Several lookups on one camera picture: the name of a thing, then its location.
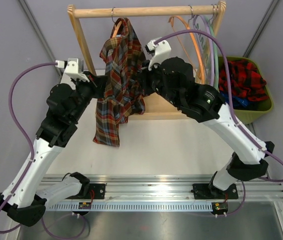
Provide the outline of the brown multicolour plaid shirt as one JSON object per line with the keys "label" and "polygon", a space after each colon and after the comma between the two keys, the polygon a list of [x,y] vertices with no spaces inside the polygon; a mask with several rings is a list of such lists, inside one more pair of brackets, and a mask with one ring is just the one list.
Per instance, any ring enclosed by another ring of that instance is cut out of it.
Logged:
{"label": "brown multicolour plaid shirt", "polygon": [[126,124],[129,116],[146,110],[145,94],[137,81],[146,56],[131,21],[120,17],[115,23],[120,27],[113,27],[99,53],[107,83],[104,96],[96,103],[93,138],[93,142],[111,147],[120,146],[119,126]]}

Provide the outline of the orange hanger of red shirt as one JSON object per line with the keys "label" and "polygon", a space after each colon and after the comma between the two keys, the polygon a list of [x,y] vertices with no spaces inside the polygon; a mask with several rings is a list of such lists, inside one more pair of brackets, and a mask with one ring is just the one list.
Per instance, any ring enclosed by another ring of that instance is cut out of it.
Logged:
{"label": "orange hanger of red shirt", "polygon": [[[186,21],[182,16],[179,15],[171,15],[168,19],[168,23],[170,24],[170,27],[173,32],[176,32],[177,29],[175,28],[175,21],[180,21],[180,23],[183,25],[185,30],[190,30],[190,22]],[[189,63],[191,64],[193,71],[195,73],[195,81],[199,84],[205,84],[206,83],[206,72],[204,63],[202,60],[202,54],[201,50],[198,44],[198,41],[195,37],[195,34],[190,32],[189,35],[189,41],[188,44],[185,45],[185,41],[182,40],[182,37],[180,35],[177,35],[177,40],[183,49],[185,56],[187,57]]]}

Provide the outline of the orange hanger of plaid shirt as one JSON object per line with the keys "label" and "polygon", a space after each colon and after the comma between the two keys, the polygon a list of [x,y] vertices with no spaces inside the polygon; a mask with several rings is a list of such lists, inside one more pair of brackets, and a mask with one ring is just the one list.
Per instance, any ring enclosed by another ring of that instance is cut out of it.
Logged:
{"label": "orange hanger of plaid shirt", "polygon": [[115,9],[115,7],[113,7],[111,9],[111,19],[112,19],[112,21],[114,23],[114,29],[113,29],[113,33],[111,35],[111,38],[115,38],[118,35],[118,32],[119,32],[119,30],[120,30],[120,28],[122,26],[122,21],[121,20],[119,21],[119,23],[116,23],[114,21],[114,9]]}

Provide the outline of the red black checked shirt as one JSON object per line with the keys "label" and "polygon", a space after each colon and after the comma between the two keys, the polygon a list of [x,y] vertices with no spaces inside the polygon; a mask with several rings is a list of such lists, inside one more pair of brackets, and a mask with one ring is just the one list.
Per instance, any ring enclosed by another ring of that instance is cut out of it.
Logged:
{"label": "red black checked shirt", "polygon": [[266,80],[258,73],[257,66],[245,59],[228,61],[231,94],[250,103],[269,99],[266,94]]}

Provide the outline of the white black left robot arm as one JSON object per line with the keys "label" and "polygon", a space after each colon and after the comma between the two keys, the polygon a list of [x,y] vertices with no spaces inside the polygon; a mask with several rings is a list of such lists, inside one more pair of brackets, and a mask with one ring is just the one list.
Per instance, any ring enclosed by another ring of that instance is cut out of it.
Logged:
{"label": "white black left robot arm", "polygon": [[74,76],[55,85],[46,100],[48,111],[42,121],[30,153],[12,183],[0,192],[0,211],[27,227],[35,225],[47,208],[69,197],[84,199],[90,192],[90,180],[79,172],[44,190],[38,187],[52,162],[67,146],[77,130],[79,119],[92,99],[104,97],[108,77],[83,73],[86,80]]}

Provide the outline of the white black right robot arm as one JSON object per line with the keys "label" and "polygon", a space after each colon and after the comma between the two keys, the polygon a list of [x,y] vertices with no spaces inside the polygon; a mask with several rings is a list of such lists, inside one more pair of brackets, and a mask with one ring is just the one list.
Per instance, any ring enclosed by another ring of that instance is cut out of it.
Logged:
{"label": "white black right robot arm", "polygon": [[203,199],[221,199],[236,181],[264,176],[267,150],[274,144],[256,138],[235,116],[222,95],[208,84],[196,83],[192,66],[179,57],[151,65],[145,60],[137,80],[147,94],[156,93],[188,118],[218,134],[233,150],[230,160],[214,173],[199,193]]}

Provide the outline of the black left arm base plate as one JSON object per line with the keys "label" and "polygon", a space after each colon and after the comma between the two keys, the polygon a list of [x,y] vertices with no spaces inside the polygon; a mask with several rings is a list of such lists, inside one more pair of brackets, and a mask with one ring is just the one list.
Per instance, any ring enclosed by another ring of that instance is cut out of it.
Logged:
{"label": "black left arm base plate", "polygon": [[105,198],[106,184],[105,183],[90,183],[89,186],[84,186],[78,194],[67,197],[69,200],[103,200]]}

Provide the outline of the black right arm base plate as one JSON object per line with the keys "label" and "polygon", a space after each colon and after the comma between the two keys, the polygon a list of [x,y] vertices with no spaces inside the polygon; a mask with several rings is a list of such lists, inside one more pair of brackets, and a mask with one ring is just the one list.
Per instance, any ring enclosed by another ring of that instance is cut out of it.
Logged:
{"label": "black right arm base plate", "polygon": [[194,183],[192,190],[195,200],[237,200],[239,198],[237,187],[232,184],[227,190],[220,190],[208,183]]}

